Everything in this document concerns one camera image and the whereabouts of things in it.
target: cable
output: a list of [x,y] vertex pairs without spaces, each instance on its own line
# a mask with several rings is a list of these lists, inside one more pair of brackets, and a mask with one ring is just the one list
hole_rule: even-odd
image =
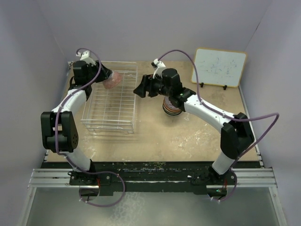
[[75,90],[74,92],[72,92],[71,94],[69,94],[69,95],[62,101],[62,103],[60,104],[60,106],[59,106],[59,108],[58,108],[58,110],[57,110],[57,113],[56,113],[56,117],[55,117],[55,151],[56,151],[56,153],[57,153],[58,155],[63,155],[63,156],[65,156],[65,157],[66,157],[66,160],[69,162],[69,164],[70,164],[72,167],[78,169],[79,171],[81,171],[81,172],[83,172],[83,173],[90,174],[90,175],[97,175],[97,174],[110,173],[110,174],[113,174],[113,175],[117,176],[117,177],[120,179],[120,181],[121,181],[121,183],[122,183],[122,186],[123,186],[123,191],[122,191],[121,197],[120,197],[117,201],[115,201],[115,202],[113,202],[113,203],[111,203],[111,204],[108,204],[108,205],[98,205],[98,204],[94,204],[94,203],[85,201],[86,203],[88,203],[88,204],[90,204],[90,205],[92,205],[92,206],[98,206],[98,207],[110,207],[110,206],[113,206],[113,205],[119,203],[119,202],[122,200],[122,198],[124,197],[124,195],[125,195],[125,192],[126,192],[126,186],[125,186],[125,183],[124,183],[123,179],[121,178],[121,176],[119,176],[119,174],[117,174],[117,173],[110,172],[110,171],[101,171],[101,172],[88,172],[88,171],[85,171],[85,170],[81,169],[80,167],[78,167],[77,165],[75,165],[75,164],[72,162],[72,160],[71,160],[66,154],[60,153],[60,150],[59,150],[59,147],[58,147],[58,120],[59,120],[59,114],[60,114],[62,108],[64,107],[64,105],[66,104],[66,102],[67,102],[74,94],[76,94],[77,92],[83,90],[83,89],[86,88],[87,86],[90,86],[90,85],[97,79],[97,77],[98,77],[98,75],[100,74],[100,71],[101,71],[101,65],[102,65],[102,63],[101,63],[101,61],[100,61],[99,56],[98,56],[95,52],[93,52],[93,51],[91,51],[91,50],[89,50],[89,49],[87,49],[87,48],[79,48],[78,50],[76,50],[76,53],[79,53],[79,51],[82,50],[82,49],[87,50],[87,51],[90,51],[91,53],[93,53],[93,54],[96,56],[96,58],[97,58],[98,61],[99,61],[99,68],[98,68],[98,71],[97,71],[95,77],[94,77],[90,82],[88,82],[86,85],[80,87],[79,89],[77,89],[77,90]]
[[169,53],[172,53],[172,52],[180,52],[180,53],[183,53],[185,56],[188,57],[188,59],[191,61],[192,63],[192,66],[194,68],[194,71],[196,73],[196,79],[197,79],[197,96],[198,96],[198,99],[200,101],[200,103],[202,105],[204,105],[207,109],[227,118],[227,119],[230,119],[230,120],[233,120],[233,121],[237,121],[237,122],[250,122],[250,121],[257,121],[257,120],[261,120],[261,119],[266,119],[266,118],[270,118],[270,117],[273,117],[275,116],[274,118],[274,121],[270,124],[270,126],[267,128],[267,130],[252,144],[250,145],[245,151],[243,151],[239,156],[238,158],[233,162],[233,164],[231,165],[230,167],[230,172],[233,173],[234,175],[234,180],[235,180],[235,185],[234,185],[234,188],[232,189],[231,193],[229,195],[227,195],[226,197],[218,200],[218,201],[224,201],[228,198],[230,198],[232,196],[232,194],[234,193],[236,187],[237,187],[237,176],[235,174],[235,172],[232,170],[232,168],[234,167],[234,165],[238,162],[238,160],[244,155],[246,154],[248,151],[250,151],[253,147],[255,147],[264,137],[265,135],[267,135],[267,133],[271,130],[271,128],[275,125],[275,123],[277,122],[278,118],[279,118],[279,113],[276,112],[276,113],[271,113],[271,114],[267,114],[267,115],[263,115],[263,116],[259,116],[259,117],[255,117],[255,118],[249,118],[249,119],[235,119],[233,117],[230,117],[228,115],[225,115],[223,114],[222,112],[219,112],[213,108],[211,108],[210,106],[208,106],[202,99],[200,93],[199,93],[199,81],[198,81],[198,71],[197,71],[197,67],[194,63],[194,61],[192,60],[192,58],[184,51],[180,50],[180,49],[173,49],[173,50],[170,50],[168,52],[166,52],[165,54],[163,54],[161,57],[158,58],[158,61],[160,61],[164,56],[166,56],[167,54]]

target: gray floor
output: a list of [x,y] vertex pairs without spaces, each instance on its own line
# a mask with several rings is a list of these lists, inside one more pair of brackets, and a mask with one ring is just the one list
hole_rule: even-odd
[[[92,202],[108,204],[113,197]],[[216,203],[189,193],[127,193],[98,208],[79,202],[78,189],[38,188],[27,226],[278,226],[268,188],[238,188]]]

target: gray wall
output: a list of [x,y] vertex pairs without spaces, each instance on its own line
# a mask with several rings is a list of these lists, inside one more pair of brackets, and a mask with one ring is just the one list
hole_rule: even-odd
[[0,224],[18,222],[44,150],[40,114],[58,103],[67,60],[32,0],[0,2]]
[[[259,143],[265,166],[273,166],[291,226],[301,224],[301,1],[274,0],[246,51],[242,88],[251,116],[278,111],[275,127]],[[270,121],[254,123],[257,136]]]
[[[245,50],[271,0],[37,0],[68,60],[153,60],[180,48]],[[172,54],[166,59],[185,59]]]

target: whiteboard stand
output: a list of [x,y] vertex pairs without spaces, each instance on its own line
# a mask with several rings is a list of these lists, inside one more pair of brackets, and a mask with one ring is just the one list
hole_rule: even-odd
[[[200,86],[207,85],[238,87],[246,63],[247,53],[220,49],[198,48],[194,63]],[[196,83],[193,69],[191,82]]]

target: white wire rack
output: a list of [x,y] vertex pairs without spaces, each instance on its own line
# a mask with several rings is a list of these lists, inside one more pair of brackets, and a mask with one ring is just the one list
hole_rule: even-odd
[[123,79],[112,89],[105,89],[101,82],[93,84],[93,91],[85,104],[81,122],[89,131],[113,129],[133,133],[136,103],[133,90],[137,83],[137,64],[118,61],[102,63],[122,74]]

